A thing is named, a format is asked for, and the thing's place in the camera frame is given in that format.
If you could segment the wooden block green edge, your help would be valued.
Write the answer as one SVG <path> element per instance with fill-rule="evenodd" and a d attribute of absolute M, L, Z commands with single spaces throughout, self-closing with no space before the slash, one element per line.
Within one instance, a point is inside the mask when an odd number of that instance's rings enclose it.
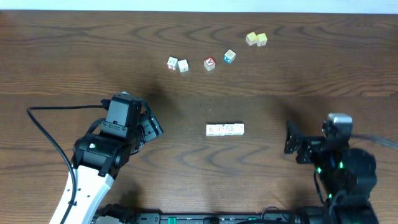
<path fill-rule="evenodd" d="M 225 135 L 234 135 L 234 124 L 225 124 L 224 125 L 224 134 Z"/>

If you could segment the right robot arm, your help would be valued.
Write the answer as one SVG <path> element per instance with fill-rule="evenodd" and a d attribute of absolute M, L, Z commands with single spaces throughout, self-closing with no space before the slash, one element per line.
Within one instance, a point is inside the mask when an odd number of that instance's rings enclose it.
<path fill-rule="evenodd" d="M 289 223 L 377 223 L 369 201 L 377 184 L 376 159 L 350 147 L 351 118 L 324 120 L 324 136 L 305 136 L 292 122 L 286 123 L 285 154 L 297 153 L 298 164 L 312 164 L 317 194 L 326 193 L 320 207 L 302 207 Z"/>

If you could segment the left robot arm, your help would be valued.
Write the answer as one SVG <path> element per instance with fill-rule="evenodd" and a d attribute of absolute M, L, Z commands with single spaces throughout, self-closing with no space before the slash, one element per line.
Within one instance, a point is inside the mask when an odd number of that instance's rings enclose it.
<path fill-rule="evenodd" d="M 73 148 L 72 171 L 50 223 L 92 223 L 120 168 L 163 130 L 153 112 L 135 126 L 108 118 L 96 120 Z"/>

